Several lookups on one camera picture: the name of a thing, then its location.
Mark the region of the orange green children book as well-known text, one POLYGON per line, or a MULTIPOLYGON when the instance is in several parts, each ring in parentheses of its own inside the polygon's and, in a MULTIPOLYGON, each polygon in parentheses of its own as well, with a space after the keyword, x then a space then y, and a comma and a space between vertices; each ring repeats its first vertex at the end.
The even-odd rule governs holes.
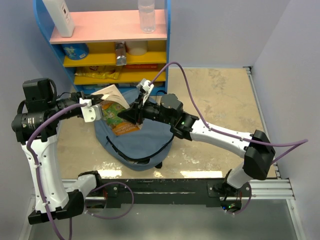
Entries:
POLYGON ((93 95, 103 95, 100 103, 103 120, 116 136, 128 134, 141 129, 137 124, 133 124, 118 117, 118 114, 127 110, 130 106, 115 84, 98 90, 93 95))

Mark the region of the blue fabric backpack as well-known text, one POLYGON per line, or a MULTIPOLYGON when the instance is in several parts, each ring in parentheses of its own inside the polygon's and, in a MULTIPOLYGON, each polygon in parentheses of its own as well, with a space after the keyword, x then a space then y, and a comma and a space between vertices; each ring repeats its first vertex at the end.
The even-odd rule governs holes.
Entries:
POLYGON ((174 135, 170 126, 145 119, 140 130, 116 136, 102 121, 94 122, 95 136, 104 149, 134 171, 161 166, 171 149, 174 135), (127 159, 150 159, 148 164, 130 164, 127 159))

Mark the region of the white coffee cover book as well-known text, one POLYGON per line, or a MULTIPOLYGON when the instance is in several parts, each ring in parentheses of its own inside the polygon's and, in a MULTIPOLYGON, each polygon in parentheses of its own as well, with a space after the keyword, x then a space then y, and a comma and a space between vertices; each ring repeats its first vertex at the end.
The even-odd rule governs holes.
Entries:
POLYGON ((127 159, 126 161, 132 165, 147 165, 150 162, 150 159, 127 159))

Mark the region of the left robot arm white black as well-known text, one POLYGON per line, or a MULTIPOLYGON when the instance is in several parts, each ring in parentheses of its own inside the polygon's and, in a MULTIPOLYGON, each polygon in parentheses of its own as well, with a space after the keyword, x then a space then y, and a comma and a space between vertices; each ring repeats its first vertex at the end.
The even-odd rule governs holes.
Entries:
POLYGON ((86 196, 99 196, 104 184, 94 170, 81 173, 69 188, 64 187, 57 156, 58 125, 72 117, 86 123, 100 120, 104 96, 80 91, 60 98, 55 82, 49 78, 27 80, 22 88, 25 99, 11 128, 28 160, 35 190, 35 209, 28 222, 35 225, 81 215, 86 196))

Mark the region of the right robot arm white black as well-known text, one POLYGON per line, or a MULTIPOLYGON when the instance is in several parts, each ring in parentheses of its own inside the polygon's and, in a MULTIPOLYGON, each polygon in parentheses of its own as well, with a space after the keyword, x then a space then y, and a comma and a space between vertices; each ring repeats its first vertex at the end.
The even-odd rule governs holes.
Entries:
POLYGON ((251 134, 209 124, 185 112, 183 103, 172 93, 164 95, 160 103, 144 100, 139 95, 118 117, 139 125, 144 119, 168 124, 179 139, 211 144, 243 158, 243 163, 230 169, 223 182, 214 188, 225 196, 235 196, 250 180, 265 180, 275 156, 263 131, 256 130, 251 134))

